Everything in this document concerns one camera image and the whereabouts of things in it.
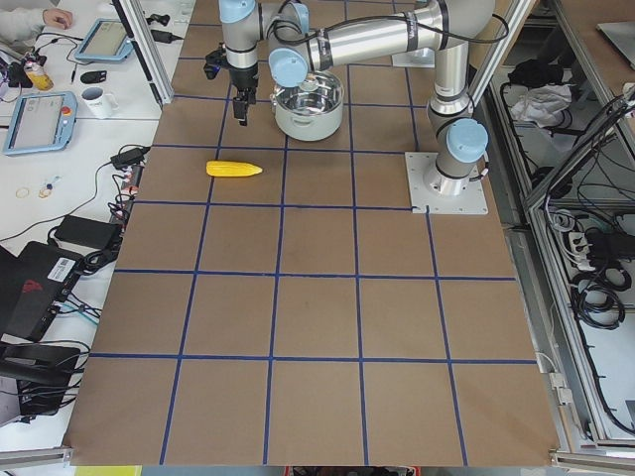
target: bottle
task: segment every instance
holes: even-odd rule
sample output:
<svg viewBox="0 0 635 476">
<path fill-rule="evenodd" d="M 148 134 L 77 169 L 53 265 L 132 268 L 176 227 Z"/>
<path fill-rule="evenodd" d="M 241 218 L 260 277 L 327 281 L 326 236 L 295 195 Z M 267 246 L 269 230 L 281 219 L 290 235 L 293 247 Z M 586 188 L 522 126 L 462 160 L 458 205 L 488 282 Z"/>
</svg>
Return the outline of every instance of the bottle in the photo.
<svg viewBox="0 0 635 476">
<path fill-rule="evenodd" d="M 24 72 L 27 74 L 33 85 L 41 91 L 48 91 L 53 87 L 53 82 L 45 73 L 44 68 L 37 62 L 29 61 L 24 66 Z"/>
</svg>

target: metal base plate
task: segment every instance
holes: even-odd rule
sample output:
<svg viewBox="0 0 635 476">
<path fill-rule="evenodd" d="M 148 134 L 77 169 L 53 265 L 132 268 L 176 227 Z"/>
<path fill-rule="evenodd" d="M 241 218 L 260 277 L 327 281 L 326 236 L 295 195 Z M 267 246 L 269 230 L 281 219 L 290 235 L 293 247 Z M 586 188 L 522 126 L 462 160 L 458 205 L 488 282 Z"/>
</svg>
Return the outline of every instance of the metal base plate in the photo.
<svg viewBox="0 0 635 476">
<path fill-rule="evenodd" d="M 487 202 L 480 181 L 471 181 L 459 196 L 441 196 L 432 193 L 424 184 L 424 171 L 437 159 L 437 153 L 406 153 L 408 185 L 413 213 L 438 215 L 486 215 Z M 474 167 L 472 176 L 478 175 Z"/>
<path fill-rule="evenodd" d="M 392 55 L 393 66 L 400 67 L 435 67 L 435 51 L 424 48 L 422 51 L 397 53 Z"/>
</svg>

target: red logo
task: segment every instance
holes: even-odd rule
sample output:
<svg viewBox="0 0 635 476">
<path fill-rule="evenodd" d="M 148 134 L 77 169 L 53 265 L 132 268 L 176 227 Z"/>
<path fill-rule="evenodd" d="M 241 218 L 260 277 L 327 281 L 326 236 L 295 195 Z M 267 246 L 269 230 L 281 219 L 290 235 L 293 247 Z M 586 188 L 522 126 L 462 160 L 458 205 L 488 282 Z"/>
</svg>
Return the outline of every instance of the red logo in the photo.
<svg viewBox="0 0 635 476">
<path fill-rule="evenodd" d="M 33 281 L 33 280 L 27 280 L 24 282 L 24 285 L 22 286 L 22 294 L 25 295 L 26 293 L 31 293 L 33 291 L 41 291 L 42 285 L 40 283 L 38 283 L 37 281 Z"/>
</svg>

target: pot handle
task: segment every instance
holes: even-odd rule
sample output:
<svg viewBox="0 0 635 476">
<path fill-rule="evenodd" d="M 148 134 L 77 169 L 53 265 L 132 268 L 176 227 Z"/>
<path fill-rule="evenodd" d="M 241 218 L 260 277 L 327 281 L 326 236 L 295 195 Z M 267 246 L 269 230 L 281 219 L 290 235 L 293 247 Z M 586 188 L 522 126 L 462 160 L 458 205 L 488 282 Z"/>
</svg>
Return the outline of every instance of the pot handle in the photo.
<svg viewBox="0 0 635 476">
<path fill-rule="evenodd" d="M 294 126 L 298 127 L 309 127 L 314 123 L 313 119 L 298 119 L 296 117 L 291 118 L 291 122 L 293 122 Z"/>
</svg>

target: sleeve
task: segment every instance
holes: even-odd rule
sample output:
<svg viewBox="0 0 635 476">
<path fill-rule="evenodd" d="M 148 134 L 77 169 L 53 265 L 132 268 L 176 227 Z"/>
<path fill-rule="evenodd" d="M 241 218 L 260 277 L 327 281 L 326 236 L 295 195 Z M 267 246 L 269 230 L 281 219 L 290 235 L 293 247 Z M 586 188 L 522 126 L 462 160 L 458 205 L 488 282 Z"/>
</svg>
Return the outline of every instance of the sleeve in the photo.
<svg viewBox="0 0 635 476">
<path fill-rule="evenodd" d="M 0 11 L 0 38 L 11 45 L 34 38 L 44 27 L 43 8 Z"/>
</svg>

